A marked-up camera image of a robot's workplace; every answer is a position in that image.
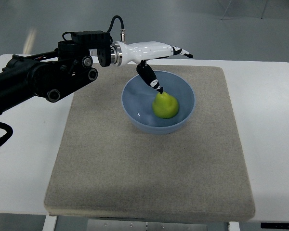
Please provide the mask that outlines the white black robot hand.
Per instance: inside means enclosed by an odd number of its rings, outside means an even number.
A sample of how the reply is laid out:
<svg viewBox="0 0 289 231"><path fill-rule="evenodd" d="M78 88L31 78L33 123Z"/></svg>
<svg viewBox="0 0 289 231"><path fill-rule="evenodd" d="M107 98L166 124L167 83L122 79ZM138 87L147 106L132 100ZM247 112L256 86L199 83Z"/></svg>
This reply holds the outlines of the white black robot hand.
<svg viewBox="0 0 289 231"><path fill-rule="evenodd" d="M110 52L111 64L114 64L115 66L124 66L129 62L136 63L138 75L145 84L158 91L160 94L163 93L163 87L160 85L152 68L147 64L147 61L168 58L174 55L193 58L193 55L190 52L180 47L156 41L132 44L125 44L118 41L112 44Z"/></svg>

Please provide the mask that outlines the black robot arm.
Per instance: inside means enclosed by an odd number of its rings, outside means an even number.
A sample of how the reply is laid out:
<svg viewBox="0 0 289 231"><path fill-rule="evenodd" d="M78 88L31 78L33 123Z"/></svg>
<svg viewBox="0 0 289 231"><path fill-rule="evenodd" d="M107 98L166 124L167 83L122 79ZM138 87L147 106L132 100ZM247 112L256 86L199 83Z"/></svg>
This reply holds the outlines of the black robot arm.
<svg viewBox="0 0 289 231"><path fill-rule="evenodd" d="M114 62L109 30L70 35L52 52L12 56L0 73L0 115L34 96L55 103L95 81L91 50L96 50L100 66Z"/></svg>

